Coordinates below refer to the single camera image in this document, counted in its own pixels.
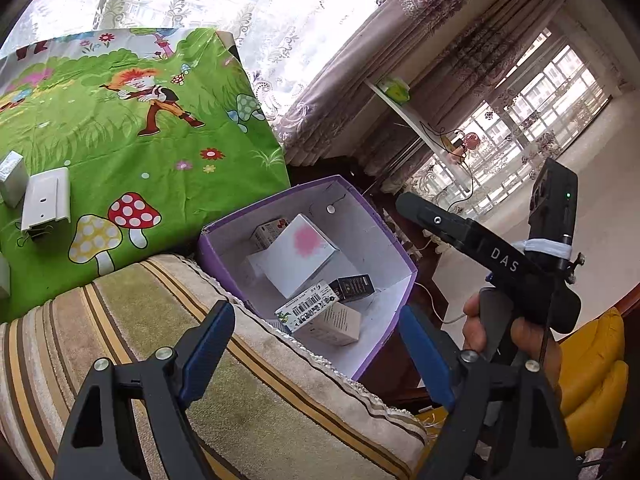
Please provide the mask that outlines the right human hand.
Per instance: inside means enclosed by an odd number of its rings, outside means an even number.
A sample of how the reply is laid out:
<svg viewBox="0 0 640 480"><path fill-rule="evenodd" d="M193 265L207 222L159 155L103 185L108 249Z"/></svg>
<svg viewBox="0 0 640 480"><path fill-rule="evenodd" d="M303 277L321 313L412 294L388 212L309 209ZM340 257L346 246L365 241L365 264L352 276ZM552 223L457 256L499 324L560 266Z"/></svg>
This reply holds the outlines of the right human hand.
<svg viewBox="0 0 640 480"><path fill-rule="evenodd" d="M463 313L466 316L462 328L465 349L483 352L487 344L485 327L480 320L480 294L476 292L465 301ZM544 366L554 393L561 396L559 386L562 351L560 345L550 336L546 337L544 330L525 318L517 318L511 327L511 338L514 344L530 358L537 360Z"/></svg>

